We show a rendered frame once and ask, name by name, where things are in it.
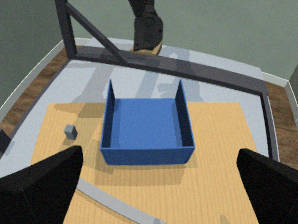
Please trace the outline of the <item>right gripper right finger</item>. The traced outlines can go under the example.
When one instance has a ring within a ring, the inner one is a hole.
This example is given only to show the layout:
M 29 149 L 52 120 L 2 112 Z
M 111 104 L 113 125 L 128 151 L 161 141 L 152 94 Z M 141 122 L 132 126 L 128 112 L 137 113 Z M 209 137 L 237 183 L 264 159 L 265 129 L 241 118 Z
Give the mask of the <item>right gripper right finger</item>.
M 298 170 L 247 148 L 236 164 L 259 224 L 298 224 Z

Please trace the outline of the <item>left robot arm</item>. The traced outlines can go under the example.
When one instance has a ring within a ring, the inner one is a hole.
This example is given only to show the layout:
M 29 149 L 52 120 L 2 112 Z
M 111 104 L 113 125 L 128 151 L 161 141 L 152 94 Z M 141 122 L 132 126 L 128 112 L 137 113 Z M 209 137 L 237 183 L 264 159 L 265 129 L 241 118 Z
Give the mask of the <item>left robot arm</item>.
M 148 12 L 150 14 L 154 14 L 156 15 L 157 13 L 155 13 L 155 9 L 154 9 L 154 0 L 146 0 L 146 4 L 145 4 L 145 8 L 144 8 L 144 12 Z M 145 50 L 151 50 L 153 51 L 154 48 L 151 49 L 145 49 Z

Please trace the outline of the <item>light grey long flat bar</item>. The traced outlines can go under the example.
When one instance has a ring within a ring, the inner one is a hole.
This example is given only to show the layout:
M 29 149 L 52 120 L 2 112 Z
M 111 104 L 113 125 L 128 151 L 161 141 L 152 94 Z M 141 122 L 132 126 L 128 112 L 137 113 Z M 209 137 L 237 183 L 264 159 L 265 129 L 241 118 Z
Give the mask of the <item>light grey long flat bar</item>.
M 138 210 L 121 200 L 109 195 L 101 189 L 95 187 L 81 177 L 79 178 L 77 188 L 79 191 L 111 209 L 112 211 L 138 223 L 138 224 L 165 224 L 166 222 L 154 216 L 151 216 L 141 210 Z

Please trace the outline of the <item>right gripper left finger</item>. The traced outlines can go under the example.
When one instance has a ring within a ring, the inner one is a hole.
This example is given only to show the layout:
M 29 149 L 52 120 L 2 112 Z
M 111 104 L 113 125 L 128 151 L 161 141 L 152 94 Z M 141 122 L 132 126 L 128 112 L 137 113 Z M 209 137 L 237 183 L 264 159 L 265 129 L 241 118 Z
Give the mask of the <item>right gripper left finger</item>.
M 0 178 L 0 224 L 63 224 L 83 166 L 73 145 Z

